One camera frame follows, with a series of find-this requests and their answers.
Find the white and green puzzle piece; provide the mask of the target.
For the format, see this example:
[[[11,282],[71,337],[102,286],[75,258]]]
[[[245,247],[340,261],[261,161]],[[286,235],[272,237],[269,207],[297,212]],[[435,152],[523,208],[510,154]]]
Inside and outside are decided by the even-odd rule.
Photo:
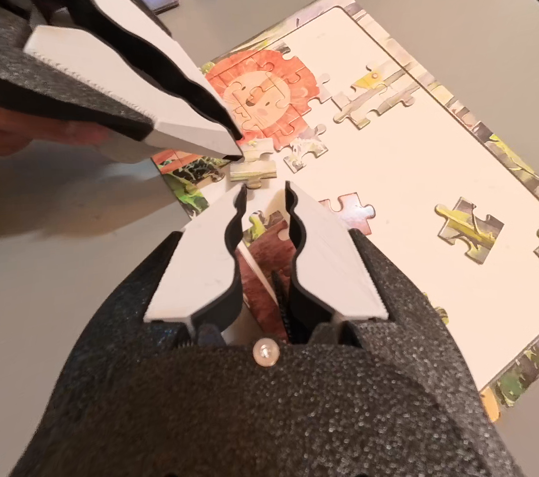
[[[327,127],[324,124],[318,124],[315,128],[307,127],[288,144],[292,152],[284,157],[284,162],[293,173],[297,173],[305,167],[303,157],[307,154],[319,158],[327,153],[328,147],[320,139],[320,135],[326,131]]]

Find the pale grey-green puzzle piece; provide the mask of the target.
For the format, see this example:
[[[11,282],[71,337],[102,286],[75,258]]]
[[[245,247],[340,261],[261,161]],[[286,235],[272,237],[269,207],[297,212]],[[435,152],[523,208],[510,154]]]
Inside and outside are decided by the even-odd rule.
[[[263,179],[277,177],[277,166],[272,159],[262,159],[275,153],[272,138],[256,138],[240,145],[243,161],[230,165],[230,182],[244,182],[246,188],[257,190]]]

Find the green and grey puzzle piece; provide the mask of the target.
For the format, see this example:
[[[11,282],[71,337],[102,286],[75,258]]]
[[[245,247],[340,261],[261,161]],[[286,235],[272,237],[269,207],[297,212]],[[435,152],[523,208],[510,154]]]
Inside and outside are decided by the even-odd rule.
[[[437,236],[449,245],[458,240],[467,245],[466,256],[483,265],[499,237],[504,223],[488,214],[484,219],[475,216],[476,205],[460,197],[453,208],[435,205],[435,213],[444,219]]]

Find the assembled grey branch pieces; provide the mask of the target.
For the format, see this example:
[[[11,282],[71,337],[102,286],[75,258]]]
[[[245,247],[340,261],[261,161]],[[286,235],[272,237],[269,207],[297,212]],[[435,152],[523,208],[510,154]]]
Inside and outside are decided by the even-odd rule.
[[[348,119],[361,130],[370,123],[372,112],[380,117],[399,104],[405,108],[412,106],[414,93],[420,85],[410,72],[418,66],[415,60],[404,66],[391,60],[368,64],[367,73],[350,86],[354,90],[353,96],[344,92],[332,96],[332,102],[338,108],[333,116],[334,123]]]

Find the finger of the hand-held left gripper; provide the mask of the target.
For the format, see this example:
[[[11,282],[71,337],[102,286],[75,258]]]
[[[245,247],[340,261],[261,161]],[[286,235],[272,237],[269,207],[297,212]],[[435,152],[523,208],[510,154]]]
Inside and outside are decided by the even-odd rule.
[[[125,136],[155,148],[229,161],[243,157],[236,140],[238,130],[227,110],[190,79],[186,79],[186,96],[167,92],[83,29],[39,25],[24,52],[141,115],[138,124],[135,118],[125,118],[118,126]]]
[[[186,96],[186,79],[207,90],[230,115],[220,96],[190,56],[151,15],[132,0],[86,0],[80,5],[78,25],[118,51],[150,83],[172,94]]]

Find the reddish brown puzzle piece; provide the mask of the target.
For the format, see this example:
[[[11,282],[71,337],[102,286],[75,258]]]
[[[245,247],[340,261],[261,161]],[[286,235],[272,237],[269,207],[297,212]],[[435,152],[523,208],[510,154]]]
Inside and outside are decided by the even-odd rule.
[[[337,197],[339,209],[334,209],[330,199],[320,200],[319,203],[333,212],[347,229],[355,229],[365,236],[370,236],[372,230],[369,221],[376,216],[372,204],[362,204],[356,191]]]

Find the assembled lion puzzle pieces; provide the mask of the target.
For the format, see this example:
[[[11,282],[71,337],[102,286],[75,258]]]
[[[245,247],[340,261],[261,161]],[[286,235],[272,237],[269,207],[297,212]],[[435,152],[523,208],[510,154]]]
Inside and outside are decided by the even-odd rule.
[[[287,58],[289,52],[288,47],[247,49],[205,65],[205,78],[231,110],[241,144],[269,138],[280,151],[307,131],[309,103],[331,98],[325,86],[329,74],[315,76],[299,57]]]

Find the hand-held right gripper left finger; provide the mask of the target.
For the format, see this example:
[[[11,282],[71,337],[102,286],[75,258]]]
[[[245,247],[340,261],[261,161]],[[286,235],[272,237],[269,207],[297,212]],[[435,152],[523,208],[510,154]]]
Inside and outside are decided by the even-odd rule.
[[[243,308],[236,249],[243,237],[247,190],[237,185],[181,231],[179,242],[144,315],[145,323],[182,323],[227,331]]]

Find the brown and green puzzle piece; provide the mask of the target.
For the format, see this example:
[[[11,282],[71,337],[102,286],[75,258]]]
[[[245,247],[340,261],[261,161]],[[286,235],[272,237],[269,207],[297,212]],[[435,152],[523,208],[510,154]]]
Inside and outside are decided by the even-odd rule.
[[[431,308],[432,308],[432,309],[437,313],[437,315],[440,317],[440,319],[442,320],[442,322],[444,323],[444,325],[448,325],[448,323],[449,323],[449,318],[448,318],[448,313],[447,313],[446,309],[444,309],[444,308],[441,307],[441,306],[438,306],[438,305],[433,304],[427,293],[423,292],[423,296],[424,296],[424,298],[426,299],[427,303],[431,306]]]

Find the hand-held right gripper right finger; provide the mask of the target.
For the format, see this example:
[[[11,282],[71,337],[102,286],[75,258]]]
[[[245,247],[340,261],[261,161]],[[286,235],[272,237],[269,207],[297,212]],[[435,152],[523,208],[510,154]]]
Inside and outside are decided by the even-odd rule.
[[[322,323],[388,320],[387,308],[350,230],[297,184],[285,184],[291,315],[308,332]]]

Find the lion puzzle tray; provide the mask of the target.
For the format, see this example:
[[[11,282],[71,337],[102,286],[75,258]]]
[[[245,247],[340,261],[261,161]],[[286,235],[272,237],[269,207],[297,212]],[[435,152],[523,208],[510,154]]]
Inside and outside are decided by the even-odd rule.
[[[327,127],[320,139],[328,151],[304,156],[297,173],[284,162],[290,147],[263,156],[275,161],[277,177],[248,194],[244,230],[258,210],[280,211],[288,223],[288,180],[334,209],[337,197],[356,191],[376,210],[369,239],[446,309],[486,411],[498,420],[538,381],[538,173],[420,63],[410,72],[420,85],[412,106],[372,112],[361,130],[348,119],[334,123],[332,96],[353,96],[368,64],[415,60],[354,0],[317,0],[207,63],[272,47],[288,47],[286,57],[299,57],[315,76],[329,74],[331,98],[314,99],[305,115],[308,127]],[[174,150],[152,160],[190,218],[233,185],[224,160]],[[483,265],[466,256],[463,241],[437,236],[444,219],[435,205],[451,209],[460,197],[476,205],[476,217],[504,223]]]

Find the person's left hand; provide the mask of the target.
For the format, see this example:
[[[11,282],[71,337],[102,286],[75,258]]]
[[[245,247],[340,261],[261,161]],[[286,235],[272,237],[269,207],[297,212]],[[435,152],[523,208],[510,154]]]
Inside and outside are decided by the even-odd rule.
[[[33,141],[96,145],[109,134],[109,129],[91,122],[63,121],[1,109],[1,157],[14,155]]]

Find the assembled brown trunk pieces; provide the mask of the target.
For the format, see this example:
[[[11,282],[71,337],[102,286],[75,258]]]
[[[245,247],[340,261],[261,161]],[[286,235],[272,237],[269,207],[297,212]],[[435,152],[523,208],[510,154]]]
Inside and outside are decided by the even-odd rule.
[[[254,211],[248,221],[250,224],[243,234],[244,247],[236,251],[244,302],[263,333],[288,342],[272,278],[272,274],[278,275],[278,286],[287,295],[295,253],[288,223],[280,211],[268,215]]]

